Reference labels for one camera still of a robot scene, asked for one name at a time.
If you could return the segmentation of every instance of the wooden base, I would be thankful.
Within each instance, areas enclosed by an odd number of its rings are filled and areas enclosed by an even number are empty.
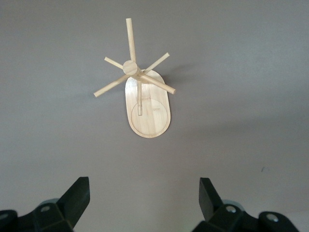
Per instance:
[[[147,73],[153,79],[164,83],[157,72]],[[126,82],[126,112],[132,130],[141,137],[155,138],[163,134],[170,124],[168,93],[153,85],[142,82],[142,115],[138,113],[138,81],[128,78]]]

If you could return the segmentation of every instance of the wooden mug holder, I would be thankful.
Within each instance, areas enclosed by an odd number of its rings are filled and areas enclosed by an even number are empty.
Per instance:
[[[133,27],[131,18],[126,19],[130,59],[123,65],[105,57],[105,61],[123,70],[125,75],[94,93],[96,97],[126,80],[126,111],[133,131],[144,138],[155,138],[163,134],[170,124],[170,109],[167,92],[176,90],[164,83],[155,71],[158,64],[169,57],[163,55],[147,69],[141,70],[136,63]]]

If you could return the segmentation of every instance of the wooden mug tree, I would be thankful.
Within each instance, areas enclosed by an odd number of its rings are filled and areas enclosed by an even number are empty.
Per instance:
[[[105,61],[123,70],[125,75],[111,82],[94,93],[96,97],[126,82],[126,111],[133,131],[144,137],[154,138],[163,134],[170,124],[170,109],[167,92],[174,94],[176,90],[164,83],[163,78],[155,71],[158,64],[169,57],[163,55],[147,69],[141,70],[136,63],[133,27],[131,18],[126,19],[129,40],[130,59],[123,65],[105,57]]]

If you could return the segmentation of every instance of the gray surface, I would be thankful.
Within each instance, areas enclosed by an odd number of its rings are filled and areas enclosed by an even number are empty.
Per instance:
[[[171,125],[130,128],[122,75],[137,61],[177,89]],[[254,217],[309,231],[307,0],[0,1],[0,209],[25,214],[89,176],[77,232],[189,232],[198,181]]]

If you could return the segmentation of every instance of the screw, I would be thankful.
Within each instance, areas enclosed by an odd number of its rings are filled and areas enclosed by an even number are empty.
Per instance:
[[[273,214],[267,214],[266,217],[267,217],[268,220],[273,221],[273,222],[278,222],[279,221],[277,216],[273,215]]]
[[[233,206],[231,206],[231,205],[227,206],[227,207],[226,207],[226,210],[227,210],[229,213],[236,213],[236,209],[235,209]]]
[[[9,214],[2,214],[0,215],[0,220],[5,219],[9,216]]]
[[[50,210],[49,206],[44,206],[43,208],[41,208],[41,212],[46,212],[48,210]]]

